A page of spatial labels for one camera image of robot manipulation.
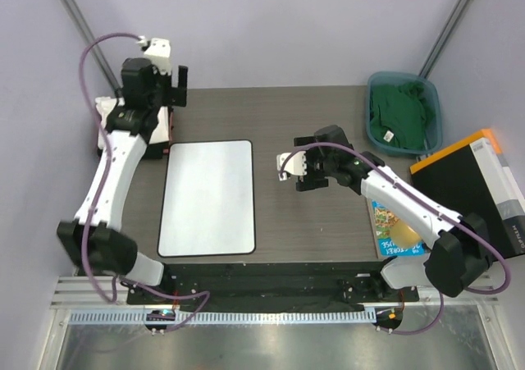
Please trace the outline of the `white t shirt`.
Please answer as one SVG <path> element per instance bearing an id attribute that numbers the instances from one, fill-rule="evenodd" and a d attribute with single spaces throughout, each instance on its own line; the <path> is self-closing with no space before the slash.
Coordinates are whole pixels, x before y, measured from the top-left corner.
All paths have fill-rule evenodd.
<path id="1" fill-rule="evenodd" d="M 94 100 L 96 110 L 101 118 L 101 126 L 104 129 L 106 126 L 107 116 L 116 106 L 116 98 L 114 97 L 97 97 Z M 119 98 L 118 106 L 124 105 L 124 99 Z M 166 143 L 170 140 L 170 116 L 167 107 L 161 107 L 157 115 L 158 124 L 152 133 L 149 141 L 150 145 Z"/>

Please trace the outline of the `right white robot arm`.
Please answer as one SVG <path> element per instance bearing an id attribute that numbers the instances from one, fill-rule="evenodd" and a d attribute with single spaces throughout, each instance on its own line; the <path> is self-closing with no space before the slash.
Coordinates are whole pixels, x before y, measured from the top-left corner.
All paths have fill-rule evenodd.
<path id="1" fill-rule="evenodd" d="M 293 153 L 276 158 L 281 180 L 296 176 L 296 189 L 309 191 L 326 187 L 333 178 L 386 207 L 424 243 L 423 259 L 393 258 L 370 280 L 378 299 L 388 300 L 401 288 L 427 284 L 456 297 L 490 268 L 488 228 L 480 216 L 440 205 L 400 179 L 374 154 L 355 152 L 339 126 L 298 137 L 294 146 Z"/>

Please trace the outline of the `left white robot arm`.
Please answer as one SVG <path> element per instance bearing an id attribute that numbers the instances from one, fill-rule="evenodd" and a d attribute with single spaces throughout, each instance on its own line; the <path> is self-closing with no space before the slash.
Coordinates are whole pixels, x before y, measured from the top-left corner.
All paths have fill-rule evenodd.
<path id="1" fill-rule="evenodd" d="M 130 183 L 146 153 L 159 113 L 187 104 L 188 69 L 178 81 L 151 58 L 128 58 L 121 67 L 121 97 L 114 100 L 103 125 L 103 151 L 89 192 L 74 218 L 60 222 L 57 237 L 70 260 L 85 271 L 109 273 L 146 285 L 156 303 L 168 302 L 175 284 L 164 263 L 142 254 L 122 233 Z"/>

